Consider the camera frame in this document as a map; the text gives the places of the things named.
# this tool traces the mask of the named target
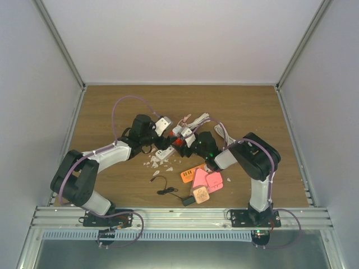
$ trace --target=small box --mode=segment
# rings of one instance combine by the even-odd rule
[[[209,200],[209,194],[206,186],[198,186],[191,190],[192,195],[194,196],[196,203],[203,203]]]

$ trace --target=mounting plate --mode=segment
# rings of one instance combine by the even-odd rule
[[[247,209],[231,209],[229,210],[229,212],[232,227],[251,228],[254,226],[252,220],[249,218]],[[282,224],[280,223],[280,219],[276,220],[277,217],[279,218],[278,211],[276,211],[273,215],[267,217],[264,221],[260,223],[260,225],[256,227],[271,228],[271,223],[269,221],[270,219],[272,220],[275,228],[281,227]]]
[[[131,209],[115,209],[114,214],[125,212],[125,211],[133,211]],[[91,213],[86,212],[84,217],[79,218],[83,220],[84,227],[114,227],[114,226],[121,226],[121,228],[127,228],[132,226],[132,214],[123,214],[117,217],[111,217],[104,219],[102,217],[96,217]]]

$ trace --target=enclosure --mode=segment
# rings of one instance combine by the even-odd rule
[[[358,8],[345,0],[2,3],[2,268],[356,268]],[[280,211],[280,227],[260,229],[273,231],[262,249],[258,226],[234,224],[234,210],[254,195],[241,166],[220,172],[223,187],[208,201],[185,207],[158,191],[166,181],[179,198],[192,194],[180,175],[204,159],[175,152],[156,161],[146,147],[101,171],[94,187],[143,217],[131,215],[111,246],[143,233],[126,248],[99,248],[105,227],[84,227],[84,209],[60,206],[50,183],[69,150],[111,144],[112,124],[121,135],[138,114],[155,120],[134,98],[112,118],[127,95],[173,126],[208,113],[234,140],[253,132],[274,147],[274,208],[300,226]],[[216,124],[199,132],[224,151]],[[166,180],[149,184],[155,172]]]

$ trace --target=metal corner post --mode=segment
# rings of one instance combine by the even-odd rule
[[[52,34],[52,37],[54,37],[54,41],[58,45],[62,55],[64,56],[68,66],[70,67],[75,79],[77,80],[77,83],[79,83],[80,87],[82,89],[85,88],[85,83],[83,82],[65,44],[63,43],[61,36],[59,32],[57,31],[54,22],[52,21],[49,12],[46,9],[46,6],[42,0],[33,0],[35,6],[37,7],[42,19],[44,20],[45,24],[47,25],[49,31]]]
[[[330,4],[333,0],[322,0],[320,3],[319,8],[314,14],[313,19],[311,20],[307,30],[305,31],[301,41],[299,42],[299,45],[297,46],[296,50],[293,53],[292,58],[290,59],[289,63],[287,64],[283,74],[281,75],[277,86],[280,88],[283,86],[285,80],[287,79],[289,73],[291,72],[294,64],[299,59],[299,56],[301,55],[302,51],[304,50],[305,46],[307,45],[308,41],[310,40],[311,36],[313,35],[315,29],[319,25],[321,19],[325,15],[326,11],[328,10]]]

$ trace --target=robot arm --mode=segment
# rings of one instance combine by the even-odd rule
[[[259,144],[270,154],[274,163],[273,174],[280,162],[280,155],[276,149],[254,133],[243,137],[243,140],[252,141],[252,143],[236,143],[224,151],[219,151],[210,132],[191,134],[191,131],[185,128],[181,135],[186,141],[184,145],[177,148],[182,157],[190,157],[192,153],[199,155],[205,159],[212,171],[221,171],[236,163],[242,166],[251,178],[248,215],[254,225],[260,224],[271,215],[271,179],[269,179],[272,170],[271,162],[265,152],[254,143]]]
[[[107,167],[133,158],[142,151],[143,146],[155,143],[157,148],[167,148],[172,140],[164,138],[162,134],[171,124],[171,120],[167,117],[160,117],[157,122],[153,122],[147,115],[137,115],[128,136],[123,135],[116,143],[93,152],[69,151],[51,182],[51,190],[59,193],[66,174],[74,163],[93,153],[75,168],[75,172],[80,173],[79,175],[70,175],[62,196],[75,206],[82,207],[97,215],[110,215],[112,213],[111,208],[115,208],[115,205],[94,191],[97,174]]]

